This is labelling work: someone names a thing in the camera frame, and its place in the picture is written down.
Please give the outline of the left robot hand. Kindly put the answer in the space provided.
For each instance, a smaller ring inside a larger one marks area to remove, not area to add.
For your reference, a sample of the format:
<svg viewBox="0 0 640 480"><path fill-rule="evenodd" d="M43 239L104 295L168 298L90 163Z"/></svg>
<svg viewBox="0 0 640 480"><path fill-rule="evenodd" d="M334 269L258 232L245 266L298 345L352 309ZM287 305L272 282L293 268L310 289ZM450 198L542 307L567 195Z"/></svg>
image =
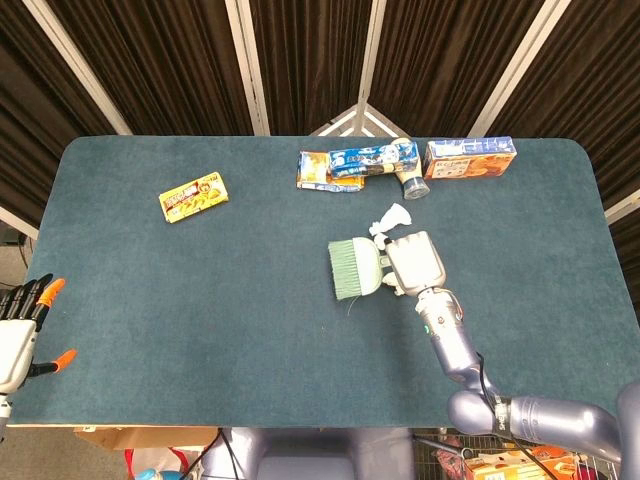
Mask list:
<svg viewBox="0 0 640 480"><path fill-rule="evenodd" d="M28 281L1 294L1 397L16 392L29 378L57 374L72 364L77 350L35 363L34 352L44 321L65 280L52 274Z"/></svg>

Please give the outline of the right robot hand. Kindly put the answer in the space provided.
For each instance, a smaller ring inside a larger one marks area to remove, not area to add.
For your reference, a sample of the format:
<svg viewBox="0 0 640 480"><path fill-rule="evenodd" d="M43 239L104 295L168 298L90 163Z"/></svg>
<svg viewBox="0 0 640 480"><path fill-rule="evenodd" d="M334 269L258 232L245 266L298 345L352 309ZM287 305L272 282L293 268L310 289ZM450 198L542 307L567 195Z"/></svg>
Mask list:
<svg viewBox="0 0 640 480"><path fill-rule="evenodd" d="M426 231L384 240L381 284L396 296L418 297L423 291L443 287L446 271Z"/></svg>

